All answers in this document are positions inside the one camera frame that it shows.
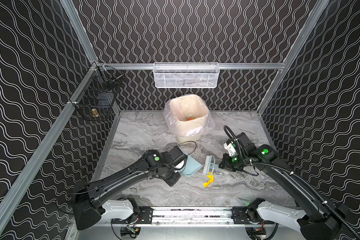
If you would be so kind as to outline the pale green dustpan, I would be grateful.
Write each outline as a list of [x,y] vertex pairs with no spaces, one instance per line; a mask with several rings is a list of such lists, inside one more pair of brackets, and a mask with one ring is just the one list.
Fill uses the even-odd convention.
[[191,177],[202,167],[202,164],[200,164],[191,156],[188,156],[187,162],[185,163],[184,167],[179,170],[179,173],[185,177]]

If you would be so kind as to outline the pale green hand brush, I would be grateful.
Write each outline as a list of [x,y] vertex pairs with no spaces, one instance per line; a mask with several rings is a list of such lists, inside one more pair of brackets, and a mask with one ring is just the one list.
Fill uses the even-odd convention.
[[219,165],[216,163],[216,158],[214,156],[207,156],[203,168],[203,174],[211,175],[218,168]]

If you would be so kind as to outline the yellow paper scrap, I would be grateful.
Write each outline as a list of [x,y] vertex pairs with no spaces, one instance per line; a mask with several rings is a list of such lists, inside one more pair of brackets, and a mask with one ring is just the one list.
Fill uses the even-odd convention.
[[207,188],[211,183],[213,183],[213,182],[215,181],[214,175],[213,175],[212,172],[209,172],[206,176],[207,176],[207,178],[208,178],[208,181],[205,182],[205,183],[203,183],[203,186],[204,186],[205,188]]

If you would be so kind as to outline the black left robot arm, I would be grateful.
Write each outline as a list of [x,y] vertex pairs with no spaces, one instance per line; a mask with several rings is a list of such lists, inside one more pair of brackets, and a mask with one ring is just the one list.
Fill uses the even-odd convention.
[[72,208],[77,230],[97,224],[106,214],[104,204],[123,190],[148,179],[164,180],[172,187],[181,175],[176,166],[188,156],[175,146],[167,152],[147,150],[135,163],[106,178],[86,183],[79,181],[72,193]]

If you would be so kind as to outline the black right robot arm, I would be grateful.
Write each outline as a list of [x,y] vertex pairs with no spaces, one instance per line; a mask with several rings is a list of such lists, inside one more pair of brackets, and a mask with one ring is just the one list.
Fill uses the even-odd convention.
[[273,205],[257,198],[243,214],[247,221],[260,223],[270,221],[300,233],[307,240],[333,240],[341,229],[352,227],[346,221],[348,208],[323,197],[308,182],[295,174],[270,146],[242,148],[239,144],[225,144],[219,167],[233,172],[243,172],[253,167],[276,181],[298,204],[289,208]]

